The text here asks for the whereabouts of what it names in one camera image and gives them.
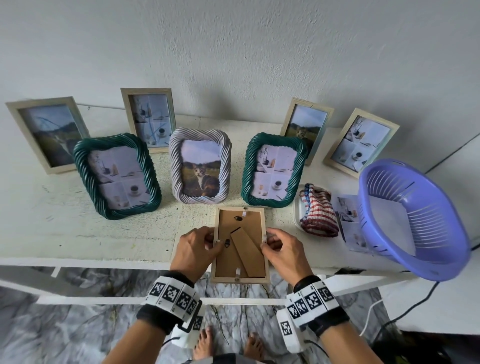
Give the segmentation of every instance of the white cable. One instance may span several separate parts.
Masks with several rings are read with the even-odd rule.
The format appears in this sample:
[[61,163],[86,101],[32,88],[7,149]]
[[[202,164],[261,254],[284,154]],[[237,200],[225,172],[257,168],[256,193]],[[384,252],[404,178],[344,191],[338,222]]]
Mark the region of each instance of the white cable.
[[368,314],[367,314],[367,321],[365,322],[365,326],[363,327],[363,330],[361,331],[360,333],[360,336],[363,336],[363,334],[365,333],[365,331],[367,330],[367,326],[368,326],[368,321],[370,320],[370,313],[372,313],[372,309],[378,305],[380,302],[383,302],[383,298],[381,300],[378,300],[377,302],[373,303],[370,308],[368,309]]

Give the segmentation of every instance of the gray marble tile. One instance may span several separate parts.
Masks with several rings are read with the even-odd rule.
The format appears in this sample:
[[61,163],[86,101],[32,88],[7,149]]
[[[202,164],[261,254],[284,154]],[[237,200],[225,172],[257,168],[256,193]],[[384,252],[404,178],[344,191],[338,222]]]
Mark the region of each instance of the gray marble tile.
[[[62,278],[80,287],[90,287],[109,296],[144,296],[159,271],[125,269],[62,270]],[[270,285],[210,284],[205,274],[196,284],[202,297],[281,298],[288,285],[277,274]],[[380,299],[378,290],[338,297],[360,331],[369,306]],[[0,363],[99,363],[135,321],[138,306],[43,306],[34,296],[0,288]],[[214,329],[216,354],[242,352],[248,334],[264,340],[266,356],[277,363],[329,363],[318,348],[297,355],[287,352],[276,320],[275,306],[211,306],[206,324]],[[366,331],[372,340],[388,321],[383,304],[377,305]],[[167,344],[157,360],[178,364],[192,351]]]

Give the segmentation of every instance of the cat's face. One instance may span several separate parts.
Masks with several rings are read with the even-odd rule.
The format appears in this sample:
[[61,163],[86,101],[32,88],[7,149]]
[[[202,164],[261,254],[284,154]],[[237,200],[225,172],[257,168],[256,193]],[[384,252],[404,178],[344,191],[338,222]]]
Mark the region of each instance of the cat's face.
[[203,164],[194,164],[193,171],[195,172],[195,176],[203,177],[205,175],[205,166]]
[[300,128],[297,130],[297,138],[304,138],[307,135],[307,129]]

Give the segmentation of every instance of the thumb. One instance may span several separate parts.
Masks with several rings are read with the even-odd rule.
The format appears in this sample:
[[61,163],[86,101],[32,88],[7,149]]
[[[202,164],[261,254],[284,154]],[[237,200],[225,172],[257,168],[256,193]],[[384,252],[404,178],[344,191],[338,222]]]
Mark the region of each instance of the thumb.
[[274,259],[274,257],[277,255],[277,252],[270,248],[270,246],[265,242],[260,244],[260,249],[262,250],[262,254],[265,255],[270,262],[272,261],[272,258]]
[[216,244],[208,251],[208,253],[212,256],[212,259],[214,259],[223,251],[224,248],[225,242],[223,240],[217,240]]

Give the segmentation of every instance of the folded towel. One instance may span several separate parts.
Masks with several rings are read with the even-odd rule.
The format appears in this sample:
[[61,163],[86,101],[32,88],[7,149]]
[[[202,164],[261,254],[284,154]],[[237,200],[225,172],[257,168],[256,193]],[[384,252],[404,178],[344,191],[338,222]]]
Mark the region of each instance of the folded towel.
[[309,234],[333,238],[338,236],[338,224],[330,202],[332,195],[323,188],[305,184],[300,191],[306,214],[300,220],[300,226]]

